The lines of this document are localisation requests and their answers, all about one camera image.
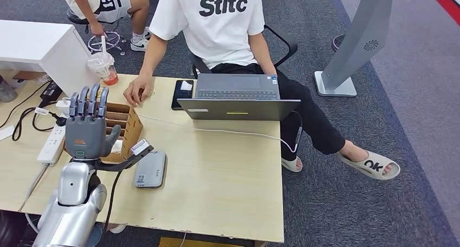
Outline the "person's right hand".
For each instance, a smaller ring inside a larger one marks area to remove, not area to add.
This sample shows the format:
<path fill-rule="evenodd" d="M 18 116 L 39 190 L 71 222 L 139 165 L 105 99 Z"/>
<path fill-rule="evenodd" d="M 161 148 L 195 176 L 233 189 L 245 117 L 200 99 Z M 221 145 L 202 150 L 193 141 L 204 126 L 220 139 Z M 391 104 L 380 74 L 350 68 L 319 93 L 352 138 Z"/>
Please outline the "person's right hand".
<path fill-rule="evenodd" d="M 131 106 L 140 106 L 143 101 L 150 97 L 153 86 L 153 76 L 139 75 L 128 84 L 123 96 Z"/>

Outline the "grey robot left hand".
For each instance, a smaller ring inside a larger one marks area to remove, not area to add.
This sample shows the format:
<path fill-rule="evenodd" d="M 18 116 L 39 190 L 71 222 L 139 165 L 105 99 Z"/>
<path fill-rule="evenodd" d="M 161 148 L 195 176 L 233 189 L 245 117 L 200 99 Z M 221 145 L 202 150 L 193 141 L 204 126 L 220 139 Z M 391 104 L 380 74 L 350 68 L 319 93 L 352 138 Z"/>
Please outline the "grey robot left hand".
<path fill-rule="evenodd" d="M 85 86 L 80 93 L 73 93 L 66 120 L 65 147 L 75 160 L 95 160 L 107 157 L 112 151 L 121 126 L 115 125 L 110 134 L 106 133 L 106 103 L 109 93 L 103 87 L 100 97 L 100 84 Z"/>

